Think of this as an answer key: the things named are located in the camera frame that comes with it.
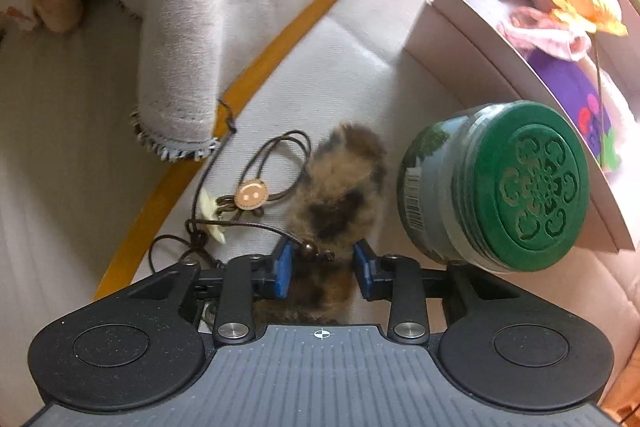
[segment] black cable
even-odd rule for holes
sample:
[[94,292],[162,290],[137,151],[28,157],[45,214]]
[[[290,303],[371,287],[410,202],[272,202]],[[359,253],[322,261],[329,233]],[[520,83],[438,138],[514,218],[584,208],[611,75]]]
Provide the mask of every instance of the black cable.
[[295,235],[287,232],[286,230],[272,227],[271,225],[265,225],[264,223],[252,223],[251,221],[224,221],[217,219],[196,219],[195,222],[198,225],[218,225],[219,227],[249,227],[250,229],[268,230],[269,232],[277,233],[294,242],[296,245],[302,244]]
[[[286,232],[285,230],[272,227],[271,225],[264,225],[262,223],[239,221],[238,217],[241,215],[242,210],[239,210],[239,212],[234,216],[234,218],[229,221],[221,220],[221,219],[198,219],[197,218],[196,214],[198,209],[198,198],[200,196],[200,192],[202,191],[202,188],[204,187],[204,182],[209,176],[213,163],[215,163],[215,161],[219,158],[220,154],[222,153],[222,150],[225,148],[225,145],[229,142],[231,137],[234,134],[236,134],[236,132],[238,131],[231,108],[228,105],[226,105],[226,103],[222,102],[222,100],[218,100],[218,102],[227,111],[225,123],[228,131],[226,132],[225,136],[223,136],[222,139],[220,140],[220,144],[218,148],[211,155],[211,158],[209,159],[209,163],[205,167],[204,171],[200,176],[200,179],[198,180],[198,184],[196,186],[196,190],[193,195],[193,200],[191,201],[191,217],[187,219],[184,223],[184,227],[185,227],[185,230],[187,231],[187,234],[189,235],[189,239],[184,239],[183,237],[180,237],[178,235],[174,235],[171,233],[165,233],[162,235],[158,235],[158,237],[155,237],[154,240],[149,245],[149,250],[147,253],[147,261],[148,261],[149,270],[151,270],[151,273],[157,272],[156,267],[154,265],[154,261],[153,261],[154,247],[160,241],[163,241],[165,239],[171,239],[173,241],[177,241],[179,243],[182,243],[183,245],[185,245],[185,247],[188,248],[180,256],[178,261],[184,260],[187,256],[191,254],[197,254],[203,259],[205,259],[210,266],[212,267],[220,266],[221,264],[220,261],[214,259],[213,256],[209,253],[209,251],[206,250],[205,245],[209,240],[209,236],[207,235],[207,232],[205,230],[199,229],[198,225],[218,225],[219,227],[249,227],[251,229],[267,230],[268,232],[277,233],[278,235],[286,237],[290,241],[294,242],[296,245],[302,244],[302,241],[300,241],[298,238],[296,238],[289,232]],[[305,142],[303,143],[300,139],[296,137],[296,135],[302,136]],[[289,195],[293,191],[293,189],[296,187],[296,185],[298,185],[298,182],[302,178],[302,173],[306,167],[306,164],[308,163],[309,158],[311,157],[311,139],[304,131],[300,131],[298,129],[294,129],[292,131],[286,132],[279,136],[275,136],[270,140],[268,140],[267,142],[265,142],[260,147],[260,149],[258,149],[258,151],[252,156],[252,158],[249,160],[249,163],[247,163],[247,165],[242,170],[242,175],[240,176],[239,185],[242,184],[247,172],[249,172],[249,169],[255,164],[255,162],[258,160],[260,155],[264,154],[260,160],[260,163],[258,164],[258,169],[256,173],[256,177],[259,178],[260,175],[262,174],[264,165],[268,157],[271,155],[271,152],[273,151],[274,147],[276,147],[279,143],[283,141],[295,143],[300,147],[300,149],[302,149],[305,155],[304,164],[302,166],[302,169],[300,169],[300,174],[298,174],[297,178],[291,184],[291,186],[289,186],[288,188],[285,188],[280,192],[272,194],[269,197],[268,201],[279,201],[285,198],[287,195]],[[233,202],[233,196],[222,196],[221,198],[218,198],[219,204],[221,200],[225,201],[227,203],[227,206],[229,206],[229,201]]]

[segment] metal screw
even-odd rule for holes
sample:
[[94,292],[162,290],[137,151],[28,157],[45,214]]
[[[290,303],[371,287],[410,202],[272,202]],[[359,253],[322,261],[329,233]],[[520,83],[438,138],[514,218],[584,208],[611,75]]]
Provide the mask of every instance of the metal screw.
[[396,253],[387,253],[380,262],[380,266],[383,270],[393,272],[396,270],[396,263],[399,261],[400,256]]
[[239,322],[228,322],[218,328],[218,334],[225,339],[241,339],[247,333],[249,328]]
[[404,339],[417,339],[423,336],[427,330],[416,322],[401,322],[394,328],[394,332],[398,337]]
[[198,263],[198,261],[196,261],[193,257],[188,255],[184,259],[180,260],[180,263],[181,264],[186,264],[187,266],[194,266],[194,265],[196,265]]

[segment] brown cord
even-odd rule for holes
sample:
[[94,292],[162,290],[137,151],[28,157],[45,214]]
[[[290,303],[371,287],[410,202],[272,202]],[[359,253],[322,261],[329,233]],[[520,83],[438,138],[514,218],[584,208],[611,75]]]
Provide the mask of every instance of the brown cord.
[[[302,138],[304,139],[304,142],[296,138],[295,135],[302,136]],[[244,169],[242,170],[242,174],[240,174],[238,188],[242,185],[242,183],[244,183],[244,180],[247,174],[249,173],[251,167],[254,166],[254,164],[258,161],[259,158],[260,158],[260,161],[258,163],[258,169],[255,173],[255,178],[261,179],[262,170],[264,169],[265,163],[267,162],[269,156],[271,156],[271,153],[277,147],[277,145],[282,142],[291,142],[298,145],[302,150],[302,152],[304,153],[305,158],[302,164],[302,168],[300,169],[300,173],[296,177],[295,181],[284,190],[281,190],[280,192],[276,192],[274,194],[269,194],[267,201],[269,202],[280,201],[286,198],[287,196],[289,196],[290,193],[292,193],[293,189],[296,188],[296,186],[298,185],[298,182],[300,181],[300,178],[302,177],[302,173],[304,172],[306,165],[309,162],[309,158],[311,158],[311,139],[309,138],[306,132],[300,131],[299,129],[294,129],[293,131],[280,134],[279,136],[274,136],[273,138],[271,138],[270,140],[267,140],[267,142],[262,144],[260,149],[258,149],[254,153],[254,155],[251,157],[249,162],[244,166]],[[220,196],[216,200],[216,203],[218,204],[218,211],[217,211],[218,215],[222,214],[223,212],[235,212],[234,216],[231,218],[231,221],[238,221],[242,216],[242,213],[244,212],[242,208],[238,208],[238,206],[236,205],[235,194]],[[264,209],[262,206],[259,206],[258,208],[254,208],[254,210],[250,210],[250,212],[254,214],[254,216],[256,217],[262,217],[264,215]]]
[[[185,245],[185,247],[187,247],[187,250],[180,256],[180,259],[179,259],[180,261],[185,259],[188,255],[197,254],[203,259],[206,259],[206,261],[211,266],[213,267],[221,266],[220,261],[218,261],[217,259],[214,259],[213,256],[209,253],[209,251],[206,250],[205,246],[207,244],[207,241],[209,240],[209,236],[207,235],[207,232],[205,230],[199,229],[198,225],[219,225],[220,227],[249,227],[252,229],[268,230],[269,232],[274,232],[281,236],[287,237],[290,241],[295,243],[297,247],[303,248],[304,251],[318,250],[316,245],[314,245],[313,243],[310,243],[309,241],[300,241],[298,238],[294,237],[292,234],[290,234],[289,232],[286,232],[285,230],[272,227],[271,225],[264,225],[262,223],[251,223],[251,222],[239,221],[239,218],[243,211],[240,208],[238,208],[238,206],[236,205],[234,196],[221,196],[216,200],[218,204],[221,204],[224,206],[224,208],[222,208],[221,206],[221,208],[218,209],[218,214],[221,214],[222,212],[233,212],[237,210],[236,214],[230,221],[217,220],[217,219],[207,220],[207,219],[197,218],[196,211],[198,207],[198,197],[200,195],[200,191],[202,190],[202,187],[204,186],[205,180],[209,176],[209,172],[213,166],[213,163],[215,163],[215,161],[218,159],[218,157],[220,156],[220,153],[222,153],[222,150],[224,149],[228,141],[231,139],[231,137],[234,134],[236,134],[236,132],[238,132],[238,128],[236,127],[236,122],[234,120],[234,116],[233,116],[233,112],[231,111],[231,108],[228,105],[226,105],[226,103],[224,103],[222,100],[218,100],[218,101],[220,102],[220,105],[222,105],[227,111],[226,126],[228,128],[228,131],[225,134],[225,136],[222,138],[222,140],[220,140],[220,147],[218,147],[218,149],[212,155],[212,157],[209,160],[209,164],[206,166],[202,175],[200,176],[200,179],[198,180],[198,185],[196,186],[196,191],[195,191],[195,194],[193,195],[193,200],[191,201],[191,217],[190,219],[187,219],[184,224],[187,234],[189,235],[189,239],[187,240],[182,237],[179,237],[178,235],[173,235],[170,233],[158,235],[157,237],[155,237],[154,240],[149,245],[149,250],[147,253],[147,260],[148,260],[149,269],[151,270],[151,273],[157,272],[156,267],[154,266],[153,257],[152,257],[154,247],[159,241],[162,241],[163,239],[171,239],[173,241],[178,241],[179,243],[182,243],[183,245]],[[295,135],[302,136],[304,139],[304,142],[298,139],[297,137],[295,137]],[[298,185],[298,182],[302,177],[302,173],[304,172],[306,165],[308,164],[309,159],[311,158],[311,139],[309,138],[307,133],[305,133],[304,131],[300,131],[298,129],[286,132],[279,136],[275,136],[270,140],[268,140],[267,142],[265,142],[260,147],[260,149],[258,149],[258,151],[252,156],[252,158],[249,160],[249,163],[247,163],[247,165],[242,170],[242,174],[240,176],[240,181],[238,186],[241,185],[242,182],[244,182],[244,178],[249,172],[249,169],[251,169],[251,167],[255,164],[257,159],[262,155],[260,163],[258,164],[258,170],[256,172],[256,177],[259,178],[260,175],[262,174],[262,170],[264,169],[264,165],[267,162],[267,159],[269,158],[269,156],[271,155],[271,152],[273,151],[273,149],[279,143],[284,141],[295,143],[300,147],[300,149],[302,149],[305,155],[304,163],[302,165],[302,169],[300,169],[300,173],[298,174],[298,177],[291,184],[291,186],[288,188],[285,188],[284,190],[281,190],[280,192],[276,192],[275,194],[270,195],[268,198],[268,201],[279,201],[284,199],[290,193],[292,193],[293,189]],[[258,210],[260,212],[254,213],[254,215],[258,217],[262,217],[262,215],[264,214],[264,210],[261,207],[258,207],[255,210]],[[324,254],[324,256],[327,258],[332,257],[331,256],[332,252],[323,251],[322,254]]]

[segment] wooden smiley button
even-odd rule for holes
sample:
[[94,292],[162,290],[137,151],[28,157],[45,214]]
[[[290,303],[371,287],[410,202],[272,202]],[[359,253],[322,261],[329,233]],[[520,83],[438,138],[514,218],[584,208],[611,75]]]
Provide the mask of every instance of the wooden smiley button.
[[236,191],[234,201],[241,210],[255,210],[269,198],[269,188],[262,180],[242,182]]

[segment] black clamp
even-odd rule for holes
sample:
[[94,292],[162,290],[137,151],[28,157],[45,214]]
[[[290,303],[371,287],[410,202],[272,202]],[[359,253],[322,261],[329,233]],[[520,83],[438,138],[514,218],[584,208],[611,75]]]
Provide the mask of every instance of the black clamp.
[[353,249],[353,266],[360,292],[367,301],[391,302],[386,335],[400,344],[429,341],[427,297],[442,297],[449,284],[443,270],[423,269],[409,257],[378,257],[366,241]]
[[196,299],[220,299],[212,325],[216,344],[244,344],[255,338],[253,302],[287,296],[294,249],[283,237],[270,255],[243,255],[200,272]]

